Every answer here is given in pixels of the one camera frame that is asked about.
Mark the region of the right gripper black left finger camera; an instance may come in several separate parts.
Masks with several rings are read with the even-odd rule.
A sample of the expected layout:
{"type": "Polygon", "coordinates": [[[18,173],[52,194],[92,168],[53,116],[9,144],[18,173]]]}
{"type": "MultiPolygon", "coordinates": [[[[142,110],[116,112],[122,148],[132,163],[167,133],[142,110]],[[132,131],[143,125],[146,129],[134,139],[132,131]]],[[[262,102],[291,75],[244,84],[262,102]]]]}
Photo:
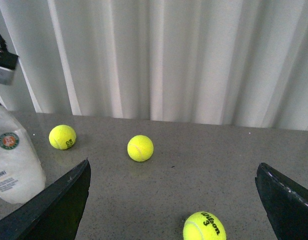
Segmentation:
{"type": "Polygon", "coordinates": [[[0,240],[73,240],[89,195],[88,160],[0,220],[0,240]]]}

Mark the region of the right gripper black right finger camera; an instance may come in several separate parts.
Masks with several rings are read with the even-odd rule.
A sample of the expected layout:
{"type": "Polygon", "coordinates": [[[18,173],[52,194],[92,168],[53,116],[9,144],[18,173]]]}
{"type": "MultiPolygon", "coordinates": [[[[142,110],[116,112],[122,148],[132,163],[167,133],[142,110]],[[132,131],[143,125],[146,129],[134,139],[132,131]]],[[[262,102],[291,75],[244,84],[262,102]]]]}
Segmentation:
{"type": "Polygon", "coordinates": [[[308,240],[308,189],[262,162],[255,183],[279,240],[308,240]]]}

